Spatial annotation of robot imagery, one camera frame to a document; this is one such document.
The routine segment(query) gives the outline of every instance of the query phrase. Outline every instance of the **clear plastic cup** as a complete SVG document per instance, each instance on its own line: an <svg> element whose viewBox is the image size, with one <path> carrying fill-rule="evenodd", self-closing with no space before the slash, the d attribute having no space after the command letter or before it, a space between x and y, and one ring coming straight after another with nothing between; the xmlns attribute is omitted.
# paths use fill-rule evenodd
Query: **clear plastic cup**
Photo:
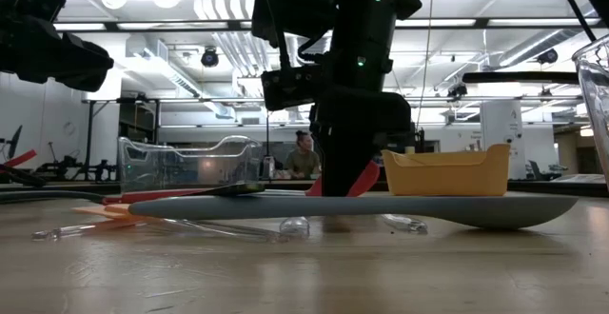
<svg viewBox="0 0 609 314"><path fill-rule="evenodd" d="M573 55L600 164L609 187L609 35Z"/></svg>

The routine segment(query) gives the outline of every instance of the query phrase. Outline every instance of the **ceiling duct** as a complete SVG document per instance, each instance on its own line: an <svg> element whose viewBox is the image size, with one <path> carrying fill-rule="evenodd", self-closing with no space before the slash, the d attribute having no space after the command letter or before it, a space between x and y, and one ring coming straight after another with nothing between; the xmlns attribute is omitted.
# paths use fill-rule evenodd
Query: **ceiling duct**
<svg viewBox="0 0 609 314"><path fill-rule="evenodd" d="M597 12L590 4L583 6L582 12L584 13L585 17L597 15ZM497 64L486 67L484 71L495 71L514 67L515 65L541 55L558 44L566 42L582 32L583 29L542 30L533 37L504 52L501 56L499 56Z"/></svg>
<svg viewBox="0 0 609 314"><path fill-rule="evenodd" d="M239 51L238 57L241 58L241 62L244 63L248 71L248 76L256 76L257 71L256 68L254 68L254 64L251 63L251 60L249 59L246 44L244 44L244 42L240 39L239 35L237 35L237 33L235 32L227 33L226 36L232 44L233 48Z"/></svg>
<svg viewBox="0 0 609 314"><path fill-rule="evenodd" d="M230 65L235 68L239 73L241 73L241 76L247 75L247 72L242 69L242 67L237 62L235 55L230 51L225 42L220 39L220 35L214 32L211 34L211 37L213 38L214 42L216 42L216 45L220 47L220 50L225 54L226 59L228 60Z"/></svg>
<svg viewBox="0 0 609 314"><path fill-rule="evenodd" d="M151 63L151 68L160 72L176 87L185 89L193 97L211 97L202 87L187 76L187 73L169 62L169 49L161 41L151 44L144 35L133 34L126 41L126 56L142 58ZM235 109L227 108L219 103L204 102L205 106L222 119L233 119Z"/></svg>

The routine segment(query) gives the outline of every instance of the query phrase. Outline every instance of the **black equipment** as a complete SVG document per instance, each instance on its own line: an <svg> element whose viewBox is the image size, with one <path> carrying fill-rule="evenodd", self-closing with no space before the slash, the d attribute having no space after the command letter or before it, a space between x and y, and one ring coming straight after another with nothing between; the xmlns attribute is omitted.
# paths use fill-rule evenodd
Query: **black equipment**
<svg viewBox="0 0 609 314"><path fill-rule="evenodd" d="M76 161L76 158L66 155L64 159L60 162L55 158L55 150L53 149L53 143L49 142L50 153L53 155L52 163L44 163L40 167L38 167L35 171L35 175L39 178L42 178L46 181L53 182L63 182L63 181L74 181L76 177L78 177L81 173L90 173L93 172L95 174L95 182L103 182L103 181L112 181L112 172L116 173L116 166L111 166L108 164L108 160L102 160L101 163L97 166L87 166L84 163L79 163ZM68 179L66 174L71 168L78 167L76 173ZM104 171L108 172L108 177L104 179Z"/></svg>
<svg viewBox="0 0 609 314"><path fill-rule="evenodd" d="M201 57L201 64L206 68L213 68L216 67L219 62L220 59L218 58L218 53L216 53L216 48L206 47L206 51Z"/></svg>
<svg viewBox="0 0 609 314"><path fill-rule="evenodd" d="M42 84L50 77L83 91L97 91L114 61L99 46L53 21L66 0L0 0L0 71Z"/></svg>
<svg viewBox="0 0 609 314"><path fill-rule="evenodd" d="M15 156L15 151L17 150L17 144L19 143L19 137L21 137L22 128L23 128L23 125L20 125L19 128L12 135L12 138L10 140L0 138L0 144L3 145L2 149L4 149L4 147L6 145L9 146L9 152L7 153L7 161L11 160Z"/></svg>
<svg viewBox="0 0 609 314"><path fill-rule="evenodd" d="M559 60L559 54L554 50L550 49L541 55L537 56L537 63L540 65L544 64L554 64Z"/></svg>
<svg viewBox="0 0 609 314"><path fill-rule="evenodd" d="M420 0L256 0L253 35L282 54L285 41L278 27L309 38L298 52L310 64L292 68L281 56L281 70L261 78L269 110L315 103L310 130L321 148L324 196L346 195L387 135L409 132L410 106L382 89L392 70L395 21L421 6ZM306 54L330 29L330 51Z"/></svg>
<svg viewBox="0 0 609 314"><path fill-rule="evenodd" d="M65 1L0 0L0 36L10 37L0 43L0 70L34 82L54 76L69 87L99 88L112 61L72 35L59 39L51 22ZM607 2L590 1L609 22ZM256 0L252 34L280 50L281 69L262 75L266 108L315 103L309 119L323 153L323 195L344 196L387 135L409 133L410 106L382 88L392 70L395 21L421 7L420 0ZM574 11L593 36L579 9ZM330 51L306 53L330 29ZM290 66L285 32L309 38L298 48L301 67Z"/></svg>

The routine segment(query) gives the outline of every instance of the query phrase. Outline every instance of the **red object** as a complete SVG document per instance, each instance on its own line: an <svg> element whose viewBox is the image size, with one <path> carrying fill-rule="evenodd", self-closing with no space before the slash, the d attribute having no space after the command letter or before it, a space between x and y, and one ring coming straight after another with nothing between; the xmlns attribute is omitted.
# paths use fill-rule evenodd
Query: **red object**
<svg viewBox="0 0 609 314"><path fill-rule="evenodd" d="M22 154L21 156L8 160L7 162L4 163L4 165L7 167L17 167L19 165L24 164L25 162L29 161L30 159L32 159L34 157L36 157L36 151L30 150L30 151Z"/></svg>
<svg viewBox="0 0 609 314"><path fill-rule="evenodd" d="M381 169L376 163L372 161L368 162L368 165L362 171L358 180L355 181L355 184L351 186L346 196L356 197L370 190L377 183L380 173ZM306 196L322 196L322 178L320 177L315 180L311 189L307 190L304 194Z"/></svg>
<svg viewBox="0 0 609 314"><path fill-rule="evenodd" d="M114 204L135 204L142 201L150 201L163 199L166 197L174 196L186 196L196 194L209 190L208 188L193 188L193 189L168 189L168 190L154 190L154 191L135 191L125 193L118 196L108 196L104 199L102 204L114 205Z"/></svg>

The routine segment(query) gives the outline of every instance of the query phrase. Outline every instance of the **ventilation duct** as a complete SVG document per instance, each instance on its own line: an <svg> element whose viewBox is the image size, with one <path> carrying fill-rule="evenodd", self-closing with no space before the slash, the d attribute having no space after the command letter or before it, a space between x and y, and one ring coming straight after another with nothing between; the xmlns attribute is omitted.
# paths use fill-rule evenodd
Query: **ventilation duct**
<svg viewBox="0 0 609 314"><path fill-rule="evenodd" d="M142 58L147 63L151 63L151 69L160 72L169 82L188 91L193 97L211 97L210 94L202 90L199 84L188 77L187 73L169 62L169 50L160 40L153 45L144 35L133 34L126 41L126 56ZM222 104L211 102L204 102L204 105L211 109L219 119L235 118L234 108L227 108Z"/></svg>

